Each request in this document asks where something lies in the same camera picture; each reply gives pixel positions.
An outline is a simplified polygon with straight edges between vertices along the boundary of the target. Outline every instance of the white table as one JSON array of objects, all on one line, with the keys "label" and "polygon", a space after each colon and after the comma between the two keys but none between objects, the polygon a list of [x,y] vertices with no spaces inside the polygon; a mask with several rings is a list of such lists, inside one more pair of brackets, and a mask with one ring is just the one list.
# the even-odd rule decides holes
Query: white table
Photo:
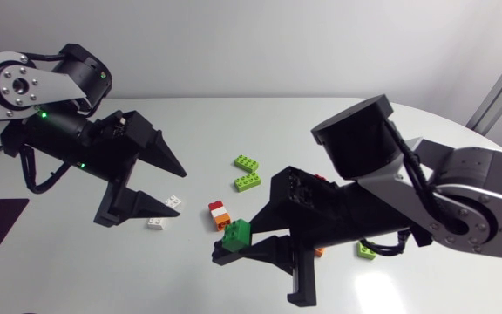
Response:
[{"label": "white table", "polygon": [[[359,101],[106,100],[98,117],[138,110],[164,131],[188,173],[181,179],[141,161],[135,167],[130,188],[183,201],[181,216],[163,231],[147,229],[145,220],[94,224],[104,181],[72,169],[48,193],[33,195],[20,160],[0,154],[0,198],[31,199],[0,247],[0,313],[502,313],[502,259],[438,244],[419,249],[411,241],[402,256],[372,262],[355,257],[352,243],[327,248],[315,262],[318,305],[307,309],[286,301],[291,277],[273,265],[211,262],[222,233],[214,231],[209,202],[223,200],[232,219],[250,220],[268,202],[269,178],[288,165],[343,182],[309,130]],[[436,115],[394,109],[391,119],[406,139],[499,149]],[[261,163],[263,179],[240,194],[233,181],[244,173],[232,165],[239,154]],[[59,162],[37,153],[37,164],[41,181]]]}]

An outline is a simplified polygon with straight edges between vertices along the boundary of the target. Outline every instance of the screw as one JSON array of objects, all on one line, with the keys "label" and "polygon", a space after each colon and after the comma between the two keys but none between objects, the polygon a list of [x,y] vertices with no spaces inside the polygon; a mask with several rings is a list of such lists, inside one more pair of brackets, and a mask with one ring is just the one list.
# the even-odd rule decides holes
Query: screw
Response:
[{"label": "screw", "polygon": [[477,228],[479,231],[481,231],[481,232],[484,232],[484,231],[486,231],[486,230],[487,230],[487,226],[485,226],[483,223],[478,223],[478,224],[476,225],[476,228]]},{"label": "screw", "polygon": [[481,195],[478,199],[479,199],[479,202],[481,202],[483,204],[489,202],[489,196],[487,196],[487,195]]}]

